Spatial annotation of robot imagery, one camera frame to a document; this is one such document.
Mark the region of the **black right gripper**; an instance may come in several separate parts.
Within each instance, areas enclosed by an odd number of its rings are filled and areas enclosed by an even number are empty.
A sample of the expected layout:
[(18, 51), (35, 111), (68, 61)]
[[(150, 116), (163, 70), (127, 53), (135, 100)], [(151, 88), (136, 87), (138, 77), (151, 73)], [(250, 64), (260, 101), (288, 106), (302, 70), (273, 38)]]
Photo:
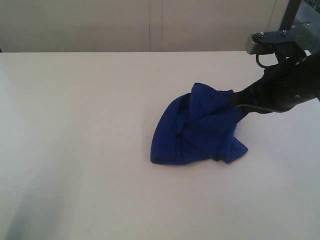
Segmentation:
[(296, 105), (320, 98), (320, 55), (287, 63), (274, 74), (265, 74), (245, 89), (231, 94), (229, 102), (244, 116), (250, 113), (286, 112)]

